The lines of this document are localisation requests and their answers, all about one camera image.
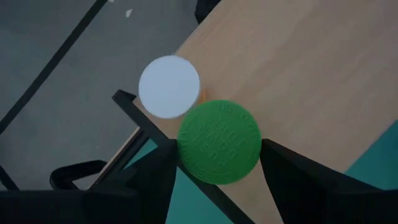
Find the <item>green bottle cap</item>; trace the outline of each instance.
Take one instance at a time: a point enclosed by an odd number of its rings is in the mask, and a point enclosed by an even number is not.
[[[185,115],[177,146],[193,176],[209,184],[230,184],[256,165],[261,133],[253,116],[241,105],[214,100]]]

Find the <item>white cap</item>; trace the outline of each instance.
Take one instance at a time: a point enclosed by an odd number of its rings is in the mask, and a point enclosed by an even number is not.
[[[176,55],[164,56],[145,68],[138,94],[151,114],[176,118],[195,105],[200,95],[200,79],[189,61]]]

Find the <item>gray floor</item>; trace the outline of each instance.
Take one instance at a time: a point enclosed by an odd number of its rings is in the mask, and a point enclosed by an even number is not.
[[[0,118],[94,0],[0,2]],[[0,136],[0,164],[22,189],[49,189],[50,172],[108,160],[136,125],[113,103],[137,93],[144,67],[174,53],[196,28],[196,0],[108,2]],[[132,9],[129,17],[126,11]],[[89,186],[92,180],[79,184]]]

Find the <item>round cap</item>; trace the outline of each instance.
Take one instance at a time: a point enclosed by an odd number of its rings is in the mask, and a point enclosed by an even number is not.
[[[261,134],[253,116],[242,106],[214,100],[185,116],[177,146],[193,176],[210,184],[229,184],[242,179],[256,165]]]
[[[193,65],[176,55],[158,58],[143,71],[138,84],[145,109],[159,118],[186,113],[200,94],[200,80]]]

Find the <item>wooden surface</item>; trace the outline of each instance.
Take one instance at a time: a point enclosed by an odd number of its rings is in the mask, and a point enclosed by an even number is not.
[[[208,100],[237,101],[264,138],[344,171],[398,118],[397,9],[396,0],[223,0],[177,55]],[[176,137],[181,119],[143,112]],[[220,188],[256,223],[281,223],[259,164]]]

